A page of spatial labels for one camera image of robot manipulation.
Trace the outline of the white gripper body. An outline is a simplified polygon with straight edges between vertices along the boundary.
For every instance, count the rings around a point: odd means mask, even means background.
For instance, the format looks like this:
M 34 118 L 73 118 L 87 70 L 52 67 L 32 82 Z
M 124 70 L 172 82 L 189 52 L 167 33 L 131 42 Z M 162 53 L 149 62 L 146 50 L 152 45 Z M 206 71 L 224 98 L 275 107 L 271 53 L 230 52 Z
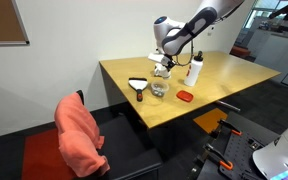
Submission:
M 169 63 L 174 63 L 174 61 L 170 57 L 167 57 L 166 55 L 159 53 L 150 53 L 148 55 L 148 59 L 157 62 L 159 64 L 162 64 L 164 66 L 167 66 L 167 64 Z

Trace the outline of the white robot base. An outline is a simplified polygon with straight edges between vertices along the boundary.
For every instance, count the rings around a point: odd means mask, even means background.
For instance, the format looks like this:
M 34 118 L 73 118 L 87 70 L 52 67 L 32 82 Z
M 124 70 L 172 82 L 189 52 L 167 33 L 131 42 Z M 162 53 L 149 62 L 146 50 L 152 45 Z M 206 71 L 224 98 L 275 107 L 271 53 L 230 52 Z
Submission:
M 254 164 L 267 180 L 288 177 L 288 128 L 274 141 L 252 154 Z

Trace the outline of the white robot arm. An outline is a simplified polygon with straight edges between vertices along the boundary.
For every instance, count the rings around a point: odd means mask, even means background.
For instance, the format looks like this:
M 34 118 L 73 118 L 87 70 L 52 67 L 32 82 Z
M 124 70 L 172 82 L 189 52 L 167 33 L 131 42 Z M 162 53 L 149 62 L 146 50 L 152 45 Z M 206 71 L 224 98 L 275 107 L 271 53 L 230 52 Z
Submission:
M 153 24 L 157 49 L 148 58 L 170 70 L 176 65 L 173 56 L 179 55 L 183 47 L 208 26 L 229 17 L 244 1 L 202 0 L 197 12 L 186 23 L 174 21 L 168 16 L 157 18 Z

